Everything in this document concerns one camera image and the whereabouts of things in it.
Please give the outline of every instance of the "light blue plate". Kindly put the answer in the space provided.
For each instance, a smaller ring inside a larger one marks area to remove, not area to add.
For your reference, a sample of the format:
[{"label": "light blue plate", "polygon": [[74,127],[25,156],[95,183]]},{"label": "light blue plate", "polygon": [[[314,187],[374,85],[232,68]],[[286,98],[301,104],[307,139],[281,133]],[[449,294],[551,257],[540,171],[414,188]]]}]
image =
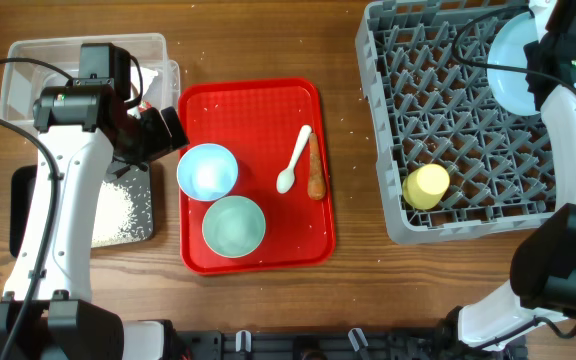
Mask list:
[{"label": "light blue plate", "polygon": [[217,255],[239,258],[259,247],[266,234],[266,218],[252,200],[228,196],[208,209],[202,232],[206,244]]},{"label": "light blue plate", "polygon": [[226,196],[237,181],[237,160],[228,149],[202,144],[188,150],[177,165],[177,182],[188,197],[215,201]]},{"label": "light blue plate", "polygon": [[[488,64],[525,69],[528,60],[524,46],[536,40],[535,19],[529,13],[517,15],[501,28],[492,42]],[[511,113],[521,116],[539,113],[535,110],[535,96],[528,92],[526,74],[488,69],[488,83],[495,100]]]}]

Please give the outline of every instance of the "dish rack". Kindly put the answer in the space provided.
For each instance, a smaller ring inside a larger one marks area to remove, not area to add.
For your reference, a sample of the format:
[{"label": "dish rack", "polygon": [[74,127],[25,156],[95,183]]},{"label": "dish rack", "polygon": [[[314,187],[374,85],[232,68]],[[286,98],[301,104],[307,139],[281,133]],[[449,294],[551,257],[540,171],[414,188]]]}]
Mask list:
[{"label": "dish rack", "polygon": [[[518,4],[523,2],[490,0],[467,7],[467,0],[401,0],[366,7],[355,47],[394,242],[530,229],[552,215],[555,174],[540,115],[507,112],[493,98],[485,69],[460,65],[451,56],[452,40],[463,25]],[[514,15],[478,24],[464,34],[458,51],[485,62],[496,32]],[[446,168],[451,185],[435,208],[416,210],[403,200],[401,184],[429,163]]]}]

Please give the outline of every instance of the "yellow cup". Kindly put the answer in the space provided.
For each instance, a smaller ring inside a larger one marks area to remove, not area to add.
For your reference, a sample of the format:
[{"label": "yellow cup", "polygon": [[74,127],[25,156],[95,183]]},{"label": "yellow cup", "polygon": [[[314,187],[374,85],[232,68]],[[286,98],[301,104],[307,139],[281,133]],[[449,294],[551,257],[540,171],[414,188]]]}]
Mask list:
[{"label": "yellow cup", "polygon": [[446,169],[437,164],[424,165],[404,180],[404,199],[415,209],[432,209],[439,204],[449,185]]}]

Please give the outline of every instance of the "black base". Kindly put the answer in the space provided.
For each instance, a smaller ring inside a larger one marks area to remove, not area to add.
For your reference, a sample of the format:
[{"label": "black base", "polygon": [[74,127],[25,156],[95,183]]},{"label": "black base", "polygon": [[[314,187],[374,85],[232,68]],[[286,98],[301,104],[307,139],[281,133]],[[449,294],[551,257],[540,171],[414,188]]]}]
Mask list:
[{"label": "black base", "polygon": [[[431,360],[433,328],[400,329],[391,333],[366,333],[368,353],[371,360]],[[235,334],[222,334],[218,331],[178,332],[177,335],[191,349],[193,360],[296,360],[294,344],[304,338],[319,342],[319,349],[329,360],[360,359],[352,348],[348,335],[335,334],[252,334],[252,353],[249,356],[235,350]],[[525,360],[527,359],[526,340],[521,337],[499,353],[485,357],[453,357],[444,355],[440,359],[451,360]]]},{"label": "black base", "polygon": [[[0,355],[20,302],[0,302]],[[12,345],[12,360],[121,360],[119,316],[82,300],[33,301]]]}]

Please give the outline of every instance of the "plastic spoon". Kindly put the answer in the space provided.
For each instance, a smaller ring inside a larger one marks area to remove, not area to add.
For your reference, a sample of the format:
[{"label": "plastic spoon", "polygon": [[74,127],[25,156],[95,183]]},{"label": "plastic spoon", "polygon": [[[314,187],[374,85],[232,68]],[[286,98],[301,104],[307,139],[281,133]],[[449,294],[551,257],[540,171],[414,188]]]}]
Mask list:
[{"label": "plastic spoon", "polygon": [[292,187],[292,184],[295,183],[295,165],[297,165],[299,155],[301,155],[301,152],[308,142],[310,132],[312,132],[312,128],[309,125],[304,125],[301,127],[301,130],[299,130],[299,136],[297,136],[297,143],[295,144],[295,150],[292,152],[290,163],[277,177],[277,192],[280,194],[287,193]]}]

